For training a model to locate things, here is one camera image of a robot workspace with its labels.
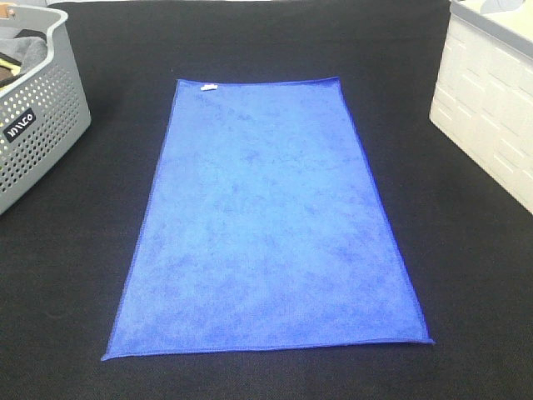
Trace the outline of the blue microfibre towel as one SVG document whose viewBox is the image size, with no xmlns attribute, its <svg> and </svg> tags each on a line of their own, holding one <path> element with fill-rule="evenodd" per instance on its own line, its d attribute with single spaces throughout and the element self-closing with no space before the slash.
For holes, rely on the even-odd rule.
<svg viewBox="0 0 533 400">
<path fill-rule="evenodd" d="M 179 80 L 104 358 L 430 342 L 340 79 Z"/>
</svg>

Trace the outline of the white plastic storage box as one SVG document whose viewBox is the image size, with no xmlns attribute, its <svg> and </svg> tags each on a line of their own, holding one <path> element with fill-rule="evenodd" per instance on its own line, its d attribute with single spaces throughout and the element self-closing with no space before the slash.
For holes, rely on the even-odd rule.
<svg viewBox="0 0 533 400">
<path fill-rule="evenodd" d="M 532 209 L 532 3 L 453 1 L 429 118 Z"/>
</svg>

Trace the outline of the grey perforated laundry basket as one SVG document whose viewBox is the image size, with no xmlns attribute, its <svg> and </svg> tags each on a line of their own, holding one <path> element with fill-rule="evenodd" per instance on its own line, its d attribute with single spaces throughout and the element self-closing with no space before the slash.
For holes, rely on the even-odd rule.
<svg viewBox="0 0 533 400">
<path fill-rule="evenodd" d="M 41 179 L 91 123 L 66 12 L 3 3 L 5 28 L 45 35 L 47 57 L 1 88 L 1 209 Z"/>
</svg>

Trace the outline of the grey towel in basket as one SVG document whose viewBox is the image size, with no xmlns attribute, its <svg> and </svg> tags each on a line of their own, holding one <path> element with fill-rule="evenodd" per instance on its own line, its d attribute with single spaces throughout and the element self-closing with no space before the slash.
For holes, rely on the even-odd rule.
<svg viewBox="0 0 533 400">
<path fill-rule="evenodd" d="M 47 44 L 39 37 L 16 37 L 1 39 L 1 58 L 21 67 L 27 73 L 47 57 Z"/>
</svg>

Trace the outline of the yellow cloth in basket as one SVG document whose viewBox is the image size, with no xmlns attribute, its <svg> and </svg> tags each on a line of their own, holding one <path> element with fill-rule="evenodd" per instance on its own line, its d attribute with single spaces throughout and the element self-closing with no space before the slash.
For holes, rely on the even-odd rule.
<svg viewBox="0 0 533 400">
<path fill-rule="evenodd" d="M 21 67 L 17 65 L 16 63 L 9 62 L 6 59 L 1 58 L 0 59 L 0 67 L 6 67 L 12 70 L 14 75 L 18 75 L 20 73 Z"/>
</svg>

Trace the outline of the brown cloth in basket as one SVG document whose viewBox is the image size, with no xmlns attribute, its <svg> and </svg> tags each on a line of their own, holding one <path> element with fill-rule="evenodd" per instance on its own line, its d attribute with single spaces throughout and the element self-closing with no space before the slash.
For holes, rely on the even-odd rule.
<svg viewBox="0 0 533 400">
<path fill-rule="evenodd" d="M 7 67 L 0 67 L 0 88 L 4 88 L 17 80 L 17 76 Z"/>
</svg>

